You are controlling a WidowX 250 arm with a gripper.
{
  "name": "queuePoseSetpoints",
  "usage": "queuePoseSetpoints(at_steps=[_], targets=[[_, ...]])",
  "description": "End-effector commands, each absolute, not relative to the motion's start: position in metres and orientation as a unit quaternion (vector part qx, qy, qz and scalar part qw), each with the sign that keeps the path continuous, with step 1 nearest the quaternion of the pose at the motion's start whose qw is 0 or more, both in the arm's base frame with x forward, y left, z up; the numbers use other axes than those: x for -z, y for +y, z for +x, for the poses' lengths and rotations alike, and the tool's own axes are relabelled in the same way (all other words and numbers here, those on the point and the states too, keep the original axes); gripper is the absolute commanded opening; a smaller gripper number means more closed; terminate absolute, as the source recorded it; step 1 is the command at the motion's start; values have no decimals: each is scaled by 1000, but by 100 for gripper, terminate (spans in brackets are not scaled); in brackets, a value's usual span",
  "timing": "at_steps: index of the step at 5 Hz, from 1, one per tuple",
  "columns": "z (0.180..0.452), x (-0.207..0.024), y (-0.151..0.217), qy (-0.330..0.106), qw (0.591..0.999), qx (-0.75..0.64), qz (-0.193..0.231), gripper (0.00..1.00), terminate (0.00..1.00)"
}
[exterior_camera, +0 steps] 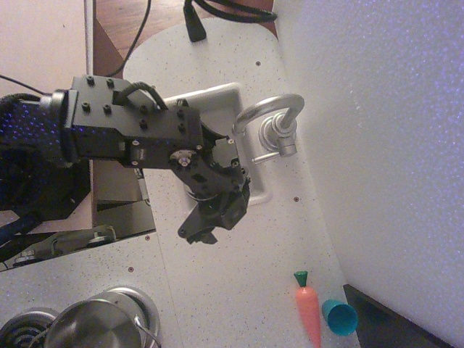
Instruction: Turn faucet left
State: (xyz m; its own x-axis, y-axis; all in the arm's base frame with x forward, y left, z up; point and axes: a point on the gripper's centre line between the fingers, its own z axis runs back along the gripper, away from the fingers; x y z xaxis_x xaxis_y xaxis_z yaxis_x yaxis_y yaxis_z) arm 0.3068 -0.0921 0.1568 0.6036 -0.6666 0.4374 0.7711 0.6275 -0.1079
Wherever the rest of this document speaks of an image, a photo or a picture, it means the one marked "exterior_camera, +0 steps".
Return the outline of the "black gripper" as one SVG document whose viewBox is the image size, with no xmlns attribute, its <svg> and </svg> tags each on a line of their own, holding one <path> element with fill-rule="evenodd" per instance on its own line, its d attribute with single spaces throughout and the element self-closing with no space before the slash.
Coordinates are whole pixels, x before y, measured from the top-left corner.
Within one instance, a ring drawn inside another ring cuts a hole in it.
<svg viewBox="0 0 464 348">
<path fill-rule="evenodd" d="M 203 144 L 179 149 L 170 155 L 172 171 L 190 189 L 197 201 L 219 197 L 212 219 L 198 203 L 178 229 L 189 244 L 216 244 L 216 227 L 231 230 L 247 213 L 250 178 L 241 166 L 236 142 L 202 125 Z"/>
</svg>

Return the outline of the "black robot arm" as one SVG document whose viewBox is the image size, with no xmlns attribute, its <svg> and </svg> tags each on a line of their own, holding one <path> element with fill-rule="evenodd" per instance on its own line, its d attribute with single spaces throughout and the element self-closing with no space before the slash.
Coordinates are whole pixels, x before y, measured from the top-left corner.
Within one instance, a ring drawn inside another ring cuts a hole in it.
<svg viewBox="0 0 464 348">
<path fill-rule="evenodd" d="M 171 170 L 196 202 L 178 235 L 214 244 L 247 212 L 249 177 L 232 138 L 211 130 L 184 99 L 168 106 L 143 82 L 84 75 L 67 90 L 1 98 L 1 260 L 47 220 L 67 218 L 89 190 L 88 163 Z"/>
</svg>

